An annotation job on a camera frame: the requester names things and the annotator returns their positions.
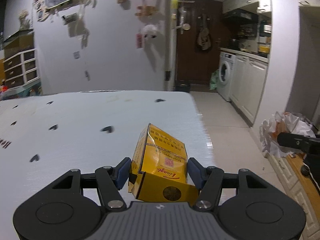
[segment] green plastic bag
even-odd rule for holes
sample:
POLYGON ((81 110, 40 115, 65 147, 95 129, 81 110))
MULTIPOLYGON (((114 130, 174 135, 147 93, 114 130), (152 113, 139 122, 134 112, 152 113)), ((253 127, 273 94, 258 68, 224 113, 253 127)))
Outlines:
POLYGON ((211 74, 210 85, 209 85, 210 90, 217 89, 217 80, 218 80, 218 70, 216 70, 211 74))

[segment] hanging plush toy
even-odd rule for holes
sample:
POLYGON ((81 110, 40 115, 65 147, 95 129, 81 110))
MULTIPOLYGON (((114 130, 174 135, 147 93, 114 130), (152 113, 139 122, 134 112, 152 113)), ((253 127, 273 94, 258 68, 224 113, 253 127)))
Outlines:
POLYGON ((142 33, 145 38, 155 38, 157 37, 158 27, 153 24, 148 24, 143 27, 142 33))

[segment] white table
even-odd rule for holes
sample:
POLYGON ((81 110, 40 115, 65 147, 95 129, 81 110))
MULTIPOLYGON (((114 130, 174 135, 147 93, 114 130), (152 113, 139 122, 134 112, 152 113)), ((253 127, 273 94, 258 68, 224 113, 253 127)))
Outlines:
MULTIPOLYGON (((212 143, 187 93, 80 92, 0 101, 0 139, 11 142, 6 148, 0 145, 1 239, 18 239, 12 224, 15 209, 68 170, 92 173, 132 158, 149 122, 184 142, 188 157, 214 165, 212 143), (56 130, 49 130, 56 124, 56 130), (114 132, 100 131, 107 126, 114 132), (36 154, 39 161, 30 162, 36 154)), ((127 185, 120 193, 127 204, 134 200, 127 185)), ((99 201, 95 191, 84 195, 99 201)))

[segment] range hood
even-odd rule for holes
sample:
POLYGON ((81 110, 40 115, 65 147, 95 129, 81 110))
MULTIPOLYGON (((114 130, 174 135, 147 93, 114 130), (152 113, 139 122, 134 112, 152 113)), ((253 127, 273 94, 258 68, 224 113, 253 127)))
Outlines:
POLYGON ((240 8, 223 14, 222 18, 224 21, 239 23, 240 25, 258 23, 257 14, 240 8))

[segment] red square stamp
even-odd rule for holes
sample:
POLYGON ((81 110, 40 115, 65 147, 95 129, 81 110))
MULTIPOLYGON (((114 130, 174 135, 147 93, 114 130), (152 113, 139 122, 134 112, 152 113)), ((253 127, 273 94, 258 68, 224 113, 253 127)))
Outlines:
POLYGON ((165 158, 164 164, 169 167, 173 167, 173 159, 165 158))

